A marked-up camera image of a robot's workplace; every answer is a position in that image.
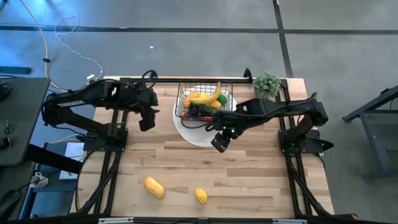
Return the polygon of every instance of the butcher block tabletop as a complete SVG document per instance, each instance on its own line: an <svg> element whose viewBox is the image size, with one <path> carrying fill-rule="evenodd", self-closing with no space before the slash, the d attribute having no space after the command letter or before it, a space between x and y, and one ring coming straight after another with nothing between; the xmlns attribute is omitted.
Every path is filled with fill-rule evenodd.
<svg viewBox="0 0 398 224"><path fill-rule="evenodd" d="M292 100L307 98L303 79L287 81ZM141 132L138 125L141 116L129 113L127 146L121 157L111 215L293 218L286 162L277 140L279 120L275 118L248 129L237 140L232 140L224 153L213 147L196 147L179 135L173 123L177 89L178 83L155 85L160 112L156 114L156 127L151 130ZM233 84L233 96L238 103L246 101L254 97L253 89L250 84ZM112 110L97 108L94 120L109 123L112 115ZM103 157L103 152L94 152L83 166L78 183L79 206L88 200L98 185ZM333 213L320 158L309 154L302 157L308 188L324 208ZM164 186L163 200L146 192L146 177L153 177ZM104 191L101 210L106 203L108 187L109 184ZM197 188L206 191L206 204L195 198ZM301 190L297 192L304 212Z"/></svg>

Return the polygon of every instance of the floor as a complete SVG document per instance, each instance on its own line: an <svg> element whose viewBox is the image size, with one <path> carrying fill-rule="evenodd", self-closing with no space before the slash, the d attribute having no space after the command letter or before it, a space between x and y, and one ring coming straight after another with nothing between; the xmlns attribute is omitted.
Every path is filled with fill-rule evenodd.
<svg viewBox="0 0 398 224"><path fill-rule="evenodd" d="M63 17L78 15L80 25L85 27L225 28L199 32L179 29L177 33L137 32L140 29L121 32L120 28L114 32L77 30L62 39L84 56L97 60L106 75L140 75L155 69L159 75L240 77L249 67L254 76L268 70L281 78L304 78L308 93L318 92L318 100L330 118L320 131L322 138L335 143L325 153L335 212L356 213L365 220L398 220L398 179L367 184L362 181L364 173L376 169L375 160L360 121L346 124L341 119L398 82L398 1L279 0L280 14L278 10L275 13L272 0L25 3L39 23L47 25L52 80L71 89L81 87L88 75L98 75L100 70L55 38L52 27ZM74 24L73 18L63 23ZM34 26L34 22L19 1L9 1L0 12L0 26ZM286 34L277 32L282 26ZM225 33L226 28L237 29ZM292 34L294 30L306 32ZM365 31L347 35L335 30ZM369 30L390 30L391 34L376 35ZM32 67L31 77L44 76L40 32L0 30L0 42L2 65ZM398 102L392 107L398 108ZM87 117L94 113L90 106L75 111ZM39 120L32 143L41 145L70 134L44 127Z"/></svg>

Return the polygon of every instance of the small green plant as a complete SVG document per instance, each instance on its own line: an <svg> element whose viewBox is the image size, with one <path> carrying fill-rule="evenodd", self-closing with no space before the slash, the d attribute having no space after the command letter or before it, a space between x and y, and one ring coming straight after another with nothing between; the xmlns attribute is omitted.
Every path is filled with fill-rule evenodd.
<svg viewBox="0 0 398 224"><path fill-rule="evenodd" d="M257 98L276 96L279 92L280 80L275 75L266 72L253 81L254 93Z"/></svg>

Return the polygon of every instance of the yellow banana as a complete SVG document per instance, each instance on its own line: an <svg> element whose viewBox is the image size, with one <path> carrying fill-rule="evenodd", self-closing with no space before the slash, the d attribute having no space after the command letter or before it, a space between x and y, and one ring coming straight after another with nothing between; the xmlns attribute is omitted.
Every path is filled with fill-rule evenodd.
<svg viewBox="0 0 398 224"><path fill-rule="evenodd" d="M205 104L209 104L212 103L214 101L216 101L218 99L218 97L220 97L221 95L221 83L218 82L217 83L217 87L216 90L214 91L214 93L208 97L204 97L204 98L195 98L192 99L190 102L196 105L205 105Z"/></svg>

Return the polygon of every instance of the fruit basket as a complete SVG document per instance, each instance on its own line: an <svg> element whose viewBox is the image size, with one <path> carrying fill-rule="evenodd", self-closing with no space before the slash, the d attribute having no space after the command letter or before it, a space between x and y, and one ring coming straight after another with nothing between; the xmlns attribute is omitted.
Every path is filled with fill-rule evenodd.
<svg viewBox="0 0 398 224"><path fill-rule="evenodd" d="M209 116L191 116L186 115L189 111L188 108L184 107L184 100L186 97L191 93L199 93L199 94L206 94L208 96L212 95L216 88L216 83L179 83L178 84L178 92L177 92L177 102L175 105L175 115L179 118L188 121L203 121L209 122L211 117ZM233 108L233 87L232 83L221 83L221 94L225 96L225 104L221 106L219 110L226 110L232 111Z"/></svg>

